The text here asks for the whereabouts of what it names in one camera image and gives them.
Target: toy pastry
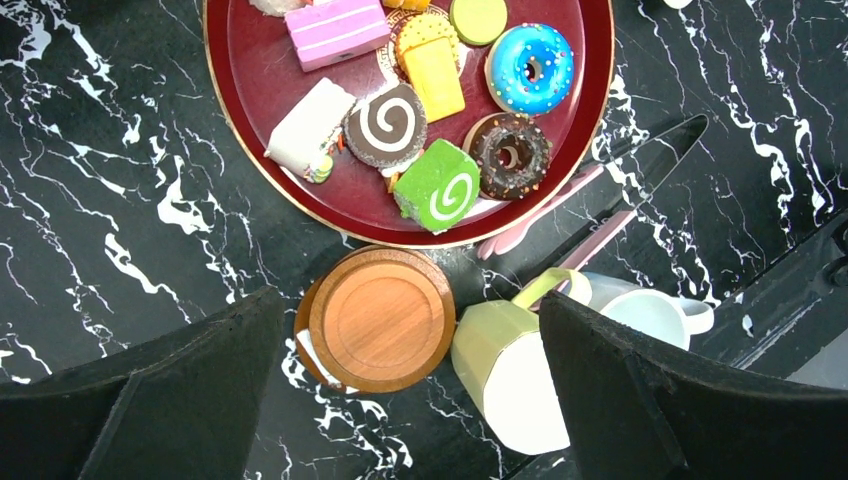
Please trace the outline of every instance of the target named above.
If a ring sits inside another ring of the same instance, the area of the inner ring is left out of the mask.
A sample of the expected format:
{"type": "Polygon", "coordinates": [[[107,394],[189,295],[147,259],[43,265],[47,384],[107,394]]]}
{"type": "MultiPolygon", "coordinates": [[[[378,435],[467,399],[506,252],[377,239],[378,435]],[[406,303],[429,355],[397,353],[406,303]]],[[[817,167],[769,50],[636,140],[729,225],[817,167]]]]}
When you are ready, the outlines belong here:
{"type": "Polygon", "coordinates": [[[506,112],[541,115],[559,105],[574,79],[574,53],[547,25],[507,30],[486,59],[489,93],[506,112]]]}
{"type": "Polygon", "coordinates": [[[322,78],[274,127],[265,157],[311,183],[323,183],[333,169],[327,147],[354,103],[356,97],[322,78]]]}
{"type": "Polygon", "coordinates": [[[302,8],[306,5],[305,0],[250,0],[250,4],[258,8],[265,15],[282,17],[286,12],[302,8]]]}
{"type": "Polygon", "coordinates": [[[304,72],[376,50],[391,30],[380,0],[333,0],[286,14],[304,72]]]}
{"type": "Polygon", "coordinates": [[[409,19],[409,21],[403,24],[395,39],[395,56],[400,67],[404,71],[406,70],[403,59],[404,52],[441,37],[445,37],[450,41],[454,62],[459,65],[459,36],[457,36],[456,30],[445,17],[432,13],[423,13],[409,19]]]}
{"type": "Polygon", "coordinates": [[[446,140],[436,140],[394,185],[401,215],[440,233],[456,225],[480,192],[474,160],[446,140]]]}
{"type": "Polygon", "coordinates": [[[418,10],[423,12],[430,6],[430,0],[383,0],[383,5],[389,8],[402,8],[404,10],[418,10]]]}
{"type": "Polygon", "coordinates": [[[413,17],[397,37],[398,63],[406,70],[427,121],[435,122],[465,109],[465,97],[456,68],[456,31],[444,18],[413,17]]]}
{"type": "Polygon", "coordinates": [[[504,0],[453,0],[450,19],[459,38],[469,45],[488,45],[506,27],[504,0]]]}
{"type": "Polygon", "coordinates": [[[477,122],[463,150],[480,167],[480,192],[494,200],[516,200],[537,190],[550,164],[550,143],[526,115],[494,113],[477,122]],[[510,159],[504,165],[500,154],[510,159]]]}
{"type": "Polygon", "coordinates": [[[415,90],[401,83],[348,115],[344,134],[363,163],[397,167],[418,157],[427,140],[427,114],[415,90]]]}

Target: cup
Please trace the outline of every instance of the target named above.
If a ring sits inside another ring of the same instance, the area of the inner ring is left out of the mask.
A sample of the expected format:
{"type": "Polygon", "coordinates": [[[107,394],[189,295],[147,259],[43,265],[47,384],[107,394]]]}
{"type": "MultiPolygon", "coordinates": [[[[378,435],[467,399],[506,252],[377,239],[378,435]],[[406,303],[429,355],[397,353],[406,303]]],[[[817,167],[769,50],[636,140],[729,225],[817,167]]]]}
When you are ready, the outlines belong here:
{"type": "MultiPolygon", "coordinates": [[[[712,307],[698,300],[675,298],[656,290],[597,273],[585,273],[592,310],[666,343],[689,350],[692,335],[709,331],[712,307]]],[[[585,285],[578,286],[581,292],[585,285]]]]}
{"type": "Polygon", "coordinates": [[[454,370],[474,405],[508,448],[538,455],[569,446],[530,305],[568,281],[567,295],[583,303],[592,296],[588,279],[574,270],[551,268],[512,301],[468,307],[451,345],[454,370]]]}

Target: white mug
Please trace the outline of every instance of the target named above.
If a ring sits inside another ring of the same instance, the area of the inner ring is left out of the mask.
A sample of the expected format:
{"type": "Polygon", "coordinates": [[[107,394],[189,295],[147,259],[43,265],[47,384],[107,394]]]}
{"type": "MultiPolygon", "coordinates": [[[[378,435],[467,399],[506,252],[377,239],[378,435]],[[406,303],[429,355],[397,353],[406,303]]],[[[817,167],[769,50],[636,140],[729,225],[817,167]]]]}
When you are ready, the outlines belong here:
{"type": "Polygon", "coordinates": [[[692,335],[713,328],[713,308],[704,302],[670,297],[597,273],[584,275],[592,290],[589,308],[657,340],[689,350],[692,335]]]}

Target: black marble table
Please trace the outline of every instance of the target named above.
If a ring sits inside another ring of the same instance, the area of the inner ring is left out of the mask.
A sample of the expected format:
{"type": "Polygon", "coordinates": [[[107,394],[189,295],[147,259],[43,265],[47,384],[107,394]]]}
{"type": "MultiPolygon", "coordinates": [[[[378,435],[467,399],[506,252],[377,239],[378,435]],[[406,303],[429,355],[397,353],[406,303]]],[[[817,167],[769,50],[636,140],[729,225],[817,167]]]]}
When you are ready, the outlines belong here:
{"type": "MultiPolygon", "coordinates": [[[[616,67],[590,155],[696,113],[712,126],[587,269],[714,305],[744,302],[733,293],[848,204],[848,3],[613,3],[616,67]]],[[[0,0],[0,381],[122,351],[263,285],[287,299],[290,328],[304,289],[361,245],[289,204],[245,156],[209,77],[202,9],[202,0],[0,0]]],[[[611,172],[623,182],[638,162],[611,172]]],[[[620,188],[612,178],[508,255],[427,252],[458,308],[513,294],[620,188]]],[[[715,330],[747,338],[740,322],[720,315],[715,330]]],[[[534,460],[505,449],[449,361],[403,392],[345,397],[310,377],[290,336],[278,355],[245,478],[574,469],[569,452],[534,460]]]]}

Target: pink frosting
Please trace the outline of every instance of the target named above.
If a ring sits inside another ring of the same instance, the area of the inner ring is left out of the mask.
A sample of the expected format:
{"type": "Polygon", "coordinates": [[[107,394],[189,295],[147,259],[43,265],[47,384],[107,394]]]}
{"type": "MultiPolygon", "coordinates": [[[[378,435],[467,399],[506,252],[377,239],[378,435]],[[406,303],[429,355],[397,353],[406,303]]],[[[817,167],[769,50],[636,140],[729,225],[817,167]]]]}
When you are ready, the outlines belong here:
{"type": "Polygon", "coordinates": [[[373,51],[391,31],[380,0],[334,0],[286,14],[305,72],[373,51]]]}

